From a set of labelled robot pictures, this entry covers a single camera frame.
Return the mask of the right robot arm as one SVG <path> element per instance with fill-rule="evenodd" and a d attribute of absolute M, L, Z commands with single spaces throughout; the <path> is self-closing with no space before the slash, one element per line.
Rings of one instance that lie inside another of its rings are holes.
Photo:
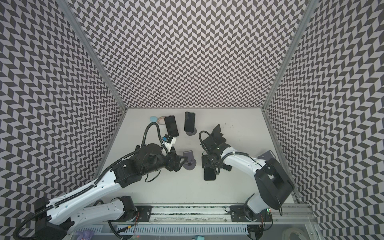
<path fill-rule="evenodd" d="M 282 205 L 295 186 L 279 161 L 274 158 L 253 158 L 248 153 L 232 148 L 223 137 L 214 138 L 209 134 L 206 139 L 199 137 L 199 141 L 206 152 L 202 160 L 209 165 L 205 169 L 209 180 L 214 180 L 227 167 L 237 168 L 255 180 L 258 190 L 243 205 L 248 220 L 257 220 L 259 214 L 267 209 L 283 214 Z"/>

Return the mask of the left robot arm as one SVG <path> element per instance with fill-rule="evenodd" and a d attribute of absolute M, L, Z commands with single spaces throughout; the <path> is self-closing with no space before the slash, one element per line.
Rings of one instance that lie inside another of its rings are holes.
<path fill-rule="evenodd" d="M 38 199 L 34 214 L 15 228 L 13 238 L 24 240 L 21 230 L 32 220 L 35 221 L 32 240 L 62 240 L 83 226 L 104 221 L 136 221 L 140 212 L 130 196 L 118 197 L 102 205 L 96 205 L 96 202 L 141 181 L 143 176 L 152 172 L 161 169 L 178 172 L 186 161 L 187 157 L 177 155 L 172 146 L 137 146 L 135 151 L 112 163 L 97 179 L 83 187 L 51 200 Z"/>

